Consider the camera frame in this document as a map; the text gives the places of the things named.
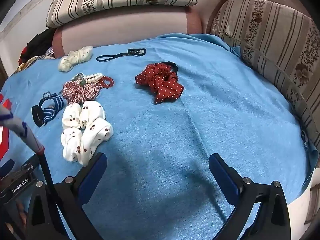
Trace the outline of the red polka dot scrunchie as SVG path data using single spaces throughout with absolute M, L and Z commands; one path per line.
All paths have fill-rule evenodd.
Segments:
M 152 63 L 135 77 L 138 85 L 149 87 L 155 95 L 155 104 L 177 100 L 183 93 L 184 87 L 178 83 L 178 76 L 170 71 L 165 64 Z

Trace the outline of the black hair band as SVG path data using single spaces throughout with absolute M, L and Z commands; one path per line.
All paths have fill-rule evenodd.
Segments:
M 165 64 L 166 66 L 169 66 L 170 67 L 170 71 L 171 72 L 175 72 L 177 74 L 178 66 L 175 63 L 167 61 L 167 62 L 162 62 L 162 64 Z

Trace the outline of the red plaid scrunchie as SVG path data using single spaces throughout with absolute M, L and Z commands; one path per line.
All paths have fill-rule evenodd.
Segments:
M 86 101 L 93 101 L 101 90 L 98 82 L 89 83 L 81 86 L 75 81 L 68 81 L 63 85 L 62 97 L 70 105 L 72 103 L 83 104 Z

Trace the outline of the white dotted scrunchie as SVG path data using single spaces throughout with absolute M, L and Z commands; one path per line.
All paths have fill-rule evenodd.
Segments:
M 62 127 L 63 158 L 82 166 L 87 166 L 98 146 L 114 134 L 104 108 L 97 101 L 68 105 L 62 116 Z

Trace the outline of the red tray box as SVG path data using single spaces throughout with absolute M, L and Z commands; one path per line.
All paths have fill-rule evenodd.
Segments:
M 3 95 L 1 94 L 1 104 L 8 110 L 11 110 L 12 103 L 9 99 L 6 99 L 3 103 Z M 0 127 L 0 160 L 4 157 L 9 148 L 9 130 L 6 127 Z

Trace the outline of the striped floral cushion right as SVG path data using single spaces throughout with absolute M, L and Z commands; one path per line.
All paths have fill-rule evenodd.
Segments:
M 296 9 L 267 0 L 228 0 L 211 34 L 238 47 L 247 65 L 289 100 L 319 148 L 319 30 Z

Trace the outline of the dark clothes pile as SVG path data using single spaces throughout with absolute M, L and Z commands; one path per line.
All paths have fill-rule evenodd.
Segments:
M 52 46 L 55 29 L 49 28 L 37 34 L 22 50 L 18 63 L 27 62 L 34 56 L 42 56 Z

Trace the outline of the blue towel bedspread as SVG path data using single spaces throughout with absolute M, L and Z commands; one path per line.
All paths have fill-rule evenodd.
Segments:
M 114 86 L 103 89 L 113 137 L 98 150 L 107 169 L 84 211 L 104 239 L 212 239 L 232 212 L 208 160 L 218 153 L 243 177 L 281 183 L 294 201 L 310 173 L 300 123 L 285 97 L 245 65 L 238 47 L 213 35 L 169 34 L 98 47 L 95 57 L 145 48 L 141 57 L 96 59 L 62 73 L 58 61 L 41 60 L 9 77 L 1 93 L 45 148 L 56 183 L 80 170 L 62 156 L 62 113 L 37 127 L 31 108 L 45 92 L 57 93 L 78 73 L 103 73 Z M 135 77 L 148 64 L 178 66 L 182 95 L 155 104 L 149 87 Z

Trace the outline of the blue striped hair bow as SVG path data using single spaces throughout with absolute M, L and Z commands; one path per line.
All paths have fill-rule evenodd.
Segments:
M 49 101 L 52 104 L 43 108 L 42 106 L 46 101 Z M 61 96 L 56 93 L 45 92 L 42 99 L 39 101 L 39 104 L 33 105 L 31 108 L 33 121 L 36 126 L 42 127 L 48 124 L 48 122 L 52 121 L 56 117 L 57 113 L 63 109 L 64 105 L 65 104 Z

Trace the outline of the cream white scrunchie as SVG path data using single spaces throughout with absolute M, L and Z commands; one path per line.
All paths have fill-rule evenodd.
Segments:
M 68 72 L 77 64 L 89 61 L 92 58 L 92 55 L 92 46 L 86 46 L 77 51 L 70 51 L 67 56 L 61 57 L 58 64 L 58 70 L 61 72 Z

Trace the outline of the pink folded quilt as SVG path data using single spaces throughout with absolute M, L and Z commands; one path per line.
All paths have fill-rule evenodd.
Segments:
M 202 23 L 192 7 L 140 5 L 87 16 L 57 28 L 53 37 L 56 58 L 86 46 L 125 44 L 170 33 L 199 34 Z

